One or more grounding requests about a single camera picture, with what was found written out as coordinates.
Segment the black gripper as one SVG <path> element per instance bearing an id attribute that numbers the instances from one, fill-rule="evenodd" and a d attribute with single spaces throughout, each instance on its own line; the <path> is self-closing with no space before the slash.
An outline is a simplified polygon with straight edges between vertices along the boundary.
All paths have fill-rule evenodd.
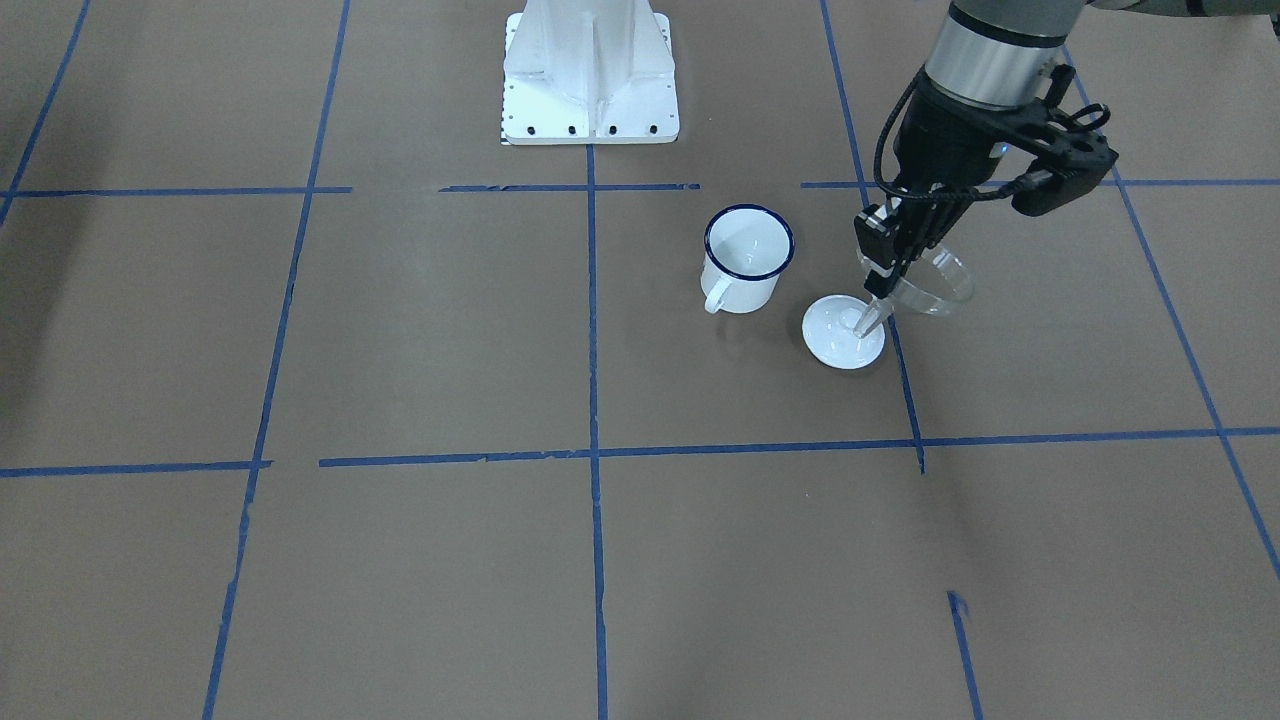
<path id="1" fill-rule="evenodd" d="M 1012 182 L 983 191 L 1004 156 L 1011 108 L 972 104 L 937 88 L 906 88 L 895 108 L 899 172 L 890 196 L 854 220 L 858 249 L 874 297 L 888 297 L 910 265 L 933 249 L 974 204 L 1012 196 Z M 947 196 L 951 201 L 908 200 Z"/>

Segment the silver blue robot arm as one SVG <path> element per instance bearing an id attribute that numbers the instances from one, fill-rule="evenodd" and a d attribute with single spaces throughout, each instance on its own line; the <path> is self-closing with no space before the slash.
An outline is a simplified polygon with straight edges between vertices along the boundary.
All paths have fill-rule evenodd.
<path id="1" fill-rule="evenodd" d="M 1009 200 L 1043 217 L 1098 187 L 1119 155 L 1111 109 L 1065 111 L 1076 78 L 1064 54 L 1082 1 L 951 1 L 922 67 L 876 141 L 870 178 L 883 192 L 855 219 L 877 300 L 979 202 Z"/>

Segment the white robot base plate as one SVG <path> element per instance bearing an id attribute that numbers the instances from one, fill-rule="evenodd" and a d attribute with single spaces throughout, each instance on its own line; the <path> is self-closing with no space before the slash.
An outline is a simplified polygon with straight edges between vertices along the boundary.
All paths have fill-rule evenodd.
<path id="1" fill-rule="evenodd" d="M 500 140 L 672 143 L 681 131 L 669 18 L 649 1 L 527 1 L 506 18 Z"/>

